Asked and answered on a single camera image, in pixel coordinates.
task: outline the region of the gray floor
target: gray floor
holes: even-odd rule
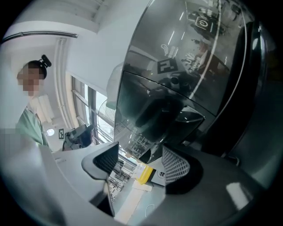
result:
[[[112,205],[113,205],[113,209],[115,213],[117,213],[120,210],[121,206],[125,202],[128,194],[130,193],[132,189],[133,182],[134,182],[134,179],[129,179],[129,181],[124,185],[124,188],[122,189],[122,191],[114,199],[114,202]],[[145,192],[143,194],[137,208],[135,209],[133,215],[128,221],[128,225],[135,226],[139,224],[145,218],[146,208],[149,205],[154,204],[154,207],[153,206],[148,207],[147,212],[146,212],[146,215],[148,216],[149,214],[153,212],[154,208],[160,205],[160,203],[162,202],[165,196],[164,194],[165,190],[163,186],[153,184],[153,183],[146,183],[146,184],[149,186],[152,186],[153,189],[151,192]]]

